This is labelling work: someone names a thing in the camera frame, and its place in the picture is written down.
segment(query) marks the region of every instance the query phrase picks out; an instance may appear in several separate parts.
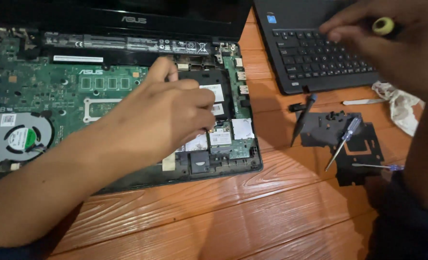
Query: screwdriver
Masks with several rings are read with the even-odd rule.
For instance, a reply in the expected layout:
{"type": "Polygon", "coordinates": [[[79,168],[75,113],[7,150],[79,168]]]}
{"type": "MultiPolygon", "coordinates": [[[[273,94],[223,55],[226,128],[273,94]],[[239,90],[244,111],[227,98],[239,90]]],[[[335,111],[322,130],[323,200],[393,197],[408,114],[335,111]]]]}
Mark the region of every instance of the screwdriver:
{"type": "Polygon", "coordinates": [[[294,126],[294,132],[292,133],[291,147],[294,144],[294,140],[296,140],[296,138],[302,131],[303,125],[305,124],[305,117],[309,113],[310,108],[312,107],[313,103],[315,103],[315,101],[316,101],[316,94],[311,94],[307,99],[307,107],[301,113],[301,115],[298,118],[298,121],[296,122],[296,125],[294,126]]]}
{"type": "Polygon", "coordinates": [[[401,171],[401,170],[405,169],[405,166],[403,166],[403,165],[396,165],[396,164],[382,166],[382,165],[370,165],[370,164],[352,163],[352,166],[355,166],[355,167],[364,166],[364,167],[384,168],[384,169],[389,169],[391,172],[401,171]]]}
{"type": "Polygon", "coordinates": [[[344,146],[344,143],[350,140],[350,138],[352,137],[353,133],[358,128],[358,126],[360,125],[360,123],[361,123],[361,119],[359,117],[354,118],[352,120],[352,122],[350,122],[350,125],[347,128],[347,132],[345,132],[344,136],[342,137],[342,142],[340,143],[339,147],[337,148],[336,153],[334,154],[334,156],[329,161],[328,166],[326,166],[325,172],[328,171],[328,169],[331,166],[332,162],[334,162],[334,160],[336,159],[336,156],[339,154],[340,150],[344,146]]]}

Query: motherboard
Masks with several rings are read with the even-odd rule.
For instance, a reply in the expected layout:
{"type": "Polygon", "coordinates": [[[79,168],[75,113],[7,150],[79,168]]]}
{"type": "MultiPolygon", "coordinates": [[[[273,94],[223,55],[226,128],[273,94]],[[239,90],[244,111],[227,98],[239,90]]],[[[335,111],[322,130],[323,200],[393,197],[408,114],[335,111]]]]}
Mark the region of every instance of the motherboard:
{"type": "MultiPolygon", "coordinates": [[[[96,64],[84,56],[26,58],[21,55],[29,42],[24,32],[0,28],[0,178],[100,120],[148,73],[141,64],[96,64]]],[[[239,46],[220,43],[213,54],[167,56],[179,78],[195,79],[216,94],[214,128],[99,193],[260,170],[239,46]]]]}

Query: laptop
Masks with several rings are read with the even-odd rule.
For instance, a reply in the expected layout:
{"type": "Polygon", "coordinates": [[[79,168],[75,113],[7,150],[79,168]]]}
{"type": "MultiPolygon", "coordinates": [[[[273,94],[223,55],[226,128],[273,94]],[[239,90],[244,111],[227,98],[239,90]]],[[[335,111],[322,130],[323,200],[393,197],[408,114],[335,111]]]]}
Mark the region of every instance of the laptop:
{"type": "Polygon", "coordinates": [[[262,38],[283,95],[372,85],[376,68],[318,31],[346,0],[254,0],[262,38]]]}
{"type": "Polygon", "coordinates": [[[159,56],[174,61],[180,79],[215,92],[216,125],[98,193],[261,170],[238,44],[251,6],[249,0],[0,0],[0,179],[100,120],[139,87],[159,56]]]}

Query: hand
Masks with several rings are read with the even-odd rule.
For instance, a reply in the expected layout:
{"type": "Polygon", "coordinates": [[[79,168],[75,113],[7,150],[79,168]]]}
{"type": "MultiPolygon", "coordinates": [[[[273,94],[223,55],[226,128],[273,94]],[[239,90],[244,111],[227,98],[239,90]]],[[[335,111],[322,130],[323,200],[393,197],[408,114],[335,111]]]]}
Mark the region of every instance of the hand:
{"type": "Polygon", "coordinates": [[[136,90],[61,146],[79,149],[92,164],[119,174],[161,161],[215,124],[214,93],[195,80],[177,79],[174,63],[160,57],[136,90]]]}
{"type": "Polygon", "coordinates": [[[361,0],[320,27],[374,64],[381,76],[428,102],[428,0],[361,0]],[[394,41],[358,26],[366,18],[390,17],[404,27],[394,41]]]}

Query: orange wood surface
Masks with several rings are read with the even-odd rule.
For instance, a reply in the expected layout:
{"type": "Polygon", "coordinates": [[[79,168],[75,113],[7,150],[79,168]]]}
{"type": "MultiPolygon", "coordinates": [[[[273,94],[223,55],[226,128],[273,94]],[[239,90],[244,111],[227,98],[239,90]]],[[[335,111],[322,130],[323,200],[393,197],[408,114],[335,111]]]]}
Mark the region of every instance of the orange wood surface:
{"type": "MultiPolygon", "coordinates": [[[[89,198],[53,260],[364,259],[375,211],[361,186],[339,187],[329,148],[289,147],[296,121],[286,111],[304,95],[282,96],[251,11],[240,40],[260,173],[89,198]]],[[[361,112],[373,122],[385,163],[403,163],[411,138],[390,120],[369,87],[318,94],[313,112],[361,112]]]]}

